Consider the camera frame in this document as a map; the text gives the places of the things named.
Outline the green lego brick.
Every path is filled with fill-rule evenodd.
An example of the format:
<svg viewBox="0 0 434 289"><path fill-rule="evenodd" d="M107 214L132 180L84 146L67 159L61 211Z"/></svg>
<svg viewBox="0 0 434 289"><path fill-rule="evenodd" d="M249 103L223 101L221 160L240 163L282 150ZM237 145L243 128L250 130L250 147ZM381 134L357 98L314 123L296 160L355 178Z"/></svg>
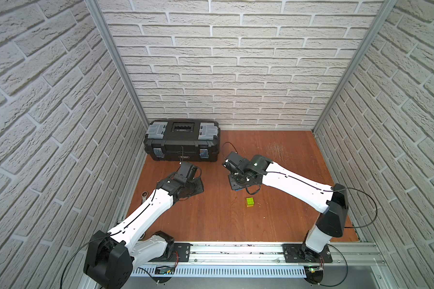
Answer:
<svg viewBox="0 0 434 289"><path fill-rule="evenodd" d="M254 199L252 197L248 197L246 199L246 206L247 207L253 207L254 206Z"/></svg>

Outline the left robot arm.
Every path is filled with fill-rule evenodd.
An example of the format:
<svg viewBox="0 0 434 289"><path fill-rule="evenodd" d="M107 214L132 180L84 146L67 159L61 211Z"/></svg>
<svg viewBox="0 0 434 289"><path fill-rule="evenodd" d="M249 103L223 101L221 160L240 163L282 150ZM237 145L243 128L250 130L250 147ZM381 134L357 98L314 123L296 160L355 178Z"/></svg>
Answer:
<svg viewBox="0 0 434 289"><path fill-rule="evenodd" d="M179 260L174 238L158 231L149 239L141 237L168 209L181 199L204 191L199 167L182 162L177 171L159 181L148 199L108 232L97 231L88 243L83 272L104 289L120 289L132 272L154 260Z"/></svg>

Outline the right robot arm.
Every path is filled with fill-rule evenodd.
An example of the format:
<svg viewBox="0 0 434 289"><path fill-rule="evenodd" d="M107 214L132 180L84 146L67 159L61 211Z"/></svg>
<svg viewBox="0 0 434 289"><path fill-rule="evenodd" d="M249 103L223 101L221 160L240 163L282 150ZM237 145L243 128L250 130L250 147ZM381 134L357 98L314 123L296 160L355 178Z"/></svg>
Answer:
<svg viewBox="0 0 434 289"><path fill-rule="evenodd" d="M266 185L296 197L319 212L315 225L308 231L298 253L306 261L321 260L321 253L332 238L343 236L349 209L347 189L314 182L289 171L261 155L251 160L231 152L223 162L230 172L229 182L234 191Z"/></svg>

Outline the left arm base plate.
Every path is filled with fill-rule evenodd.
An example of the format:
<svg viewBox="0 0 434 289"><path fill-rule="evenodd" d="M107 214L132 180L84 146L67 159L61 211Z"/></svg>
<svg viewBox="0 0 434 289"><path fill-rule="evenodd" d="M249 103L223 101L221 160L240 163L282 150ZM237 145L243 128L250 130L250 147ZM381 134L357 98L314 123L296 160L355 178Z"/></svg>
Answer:
<svg viewBox="0 0 434 289"><path fill-rule="evenodd" d="M174 243L167 245L163 255L150 260L150 262L180 262L187 263L190 255L190 243Z"/></svg>

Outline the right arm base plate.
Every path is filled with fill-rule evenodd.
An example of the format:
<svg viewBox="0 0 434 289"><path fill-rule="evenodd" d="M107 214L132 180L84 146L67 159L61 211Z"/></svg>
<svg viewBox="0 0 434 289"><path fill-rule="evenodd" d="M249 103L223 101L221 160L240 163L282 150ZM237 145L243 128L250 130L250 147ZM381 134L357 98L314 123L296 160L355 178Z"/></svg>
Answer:
<svg viewBox="0 0 434 289"><path fill-rule="evenodd" d="M332 263L333 259L328 246L318 253L307 248L303 243L282 244L286 263Z"/></svg>

